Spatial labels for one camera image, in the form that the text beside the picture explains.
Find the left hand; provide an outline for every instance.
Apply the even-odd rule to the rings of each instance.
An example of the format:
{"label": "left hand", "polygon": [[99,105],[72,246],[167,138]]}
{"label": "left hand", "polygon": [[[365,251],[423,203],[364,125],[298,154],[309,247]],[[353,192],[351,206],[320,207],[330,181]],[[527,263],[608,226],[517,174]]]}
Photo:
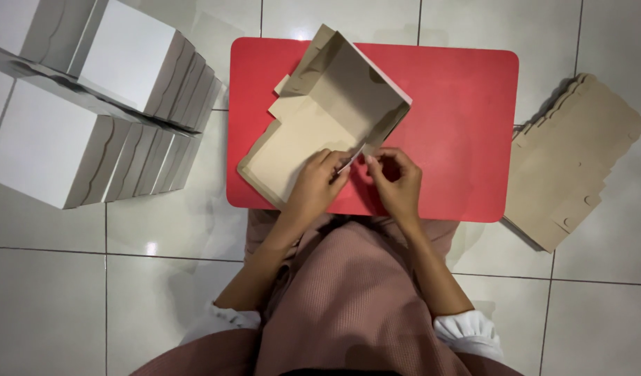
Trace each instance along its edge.
{"label": "left hand", "polygon": [[306,231],[330,207],[341,188],[348,183],[350,167],[341,171],[334,181],[333,178],[335,172],[350,157],[350,153],[346,151],[323,149],[308,158],[297,176],[281,217],[290,221],[289,224],[296,229]]}

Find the person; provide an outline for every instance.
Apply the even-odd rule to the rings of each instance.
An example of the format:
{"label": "person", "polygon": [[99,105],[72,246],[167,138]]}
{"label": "person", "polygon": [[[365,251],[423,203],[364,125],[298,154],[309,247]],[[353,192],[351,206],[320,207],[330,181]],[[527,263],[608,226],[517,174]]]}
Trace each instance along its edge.
{"label": "person", "polygon": [[348,157],[317,152],[281,212],[249,211],[243,268],[133,375],[519,375],[445,265],[458,222],[419,218],[422,170],[403,151],[365,157],[390,218],[326,213]]}

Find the right hand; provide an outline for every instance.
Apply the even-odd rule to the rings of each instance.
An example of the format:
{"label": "right hand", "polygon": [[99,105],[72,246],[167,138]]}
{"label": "right hand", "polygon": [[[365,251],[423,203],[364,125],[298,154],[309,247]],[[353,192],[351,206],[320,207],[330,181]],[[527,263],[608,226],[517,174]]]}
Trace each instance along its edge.
{"label": "right hand", "polygon": [[[390,216],[400,227],[418,224],[418,200],[423,170],[398,148],[379,149],[373,156],[367,155],[365,161],[381,202]],[[384,163],[394,163],[399,168],[400,176],[396,181],[390,181],[383,175]]]}

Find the finger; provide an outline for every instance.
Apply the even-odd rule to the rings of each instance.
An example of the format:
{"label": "finger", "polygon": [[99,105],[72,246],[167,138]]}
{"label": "finger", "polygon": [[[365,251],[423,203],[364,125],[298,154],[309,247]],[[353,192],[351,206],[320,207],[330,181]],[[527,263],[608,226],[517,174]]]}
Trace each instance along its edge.
{"label": "finger", "polygon": [[341,191],[341,188],[343,188],[346,183],[349,182],[349,175],[350,175],[350,166],[346,167],[339,176],[334,179],[332,184],[330,184],[330,192],[334,197],[336,197],[339,194],[339,191]]}
{"label": "finger", "polygon": [[405,152],[399,148],[381,148],[375,152],[375,157],[382,159],[383,157],[392,158],[398,164],[402,174],[409,171],[416,166],[416,164],[408,158]]}
{"label": "finger", "polygon": [[322,162],[322,166],[327,167],[327,169],[333,169],[334,166],[340,163],[342,159],[350,160],[350,158],[351,154],[349,152],[335,150],[325,156],[325,159]]}
{"label": "finger", "polygon": [[320,151],[316,151],[311,157],[309,157],[308,163],[320,164],[330,153],[331,151],[327,148]]}
{"label": "finger", "polygon": [[371,175],[371,178],[374,179],[374,183],[376,184],[376,187],[382,187],[383,184],[389,183],[388,179],[383,175],[382,171],[382,166],[376,158],[367,155],[365,157],[365,162],[367,169],[369,170],[369,175]]}

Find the red tray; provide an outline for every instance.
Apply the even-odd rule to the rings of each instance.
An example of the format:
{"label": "red tray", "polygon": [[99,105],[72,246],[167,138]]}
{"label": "red tray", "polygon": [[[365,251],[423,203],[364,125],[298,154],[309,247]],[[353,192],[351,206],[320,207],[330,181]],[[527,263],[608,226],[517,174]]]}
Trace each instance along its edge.
{"label": "red tray", "polygon": [[[227,200],[233,206],[273,209],[241,178],[237,164],[274,120],[267,111],[277,98],[274,87],[292,73],[308,44],[270,38],[232,43]],[[420,216],[499,220],[506,205],[517,56],[491,49],[356,45],[413,98],[384,146],[401,148],[423,169]],[[364,163],[353,166],[351,182],[328,211],[387,215]]]}

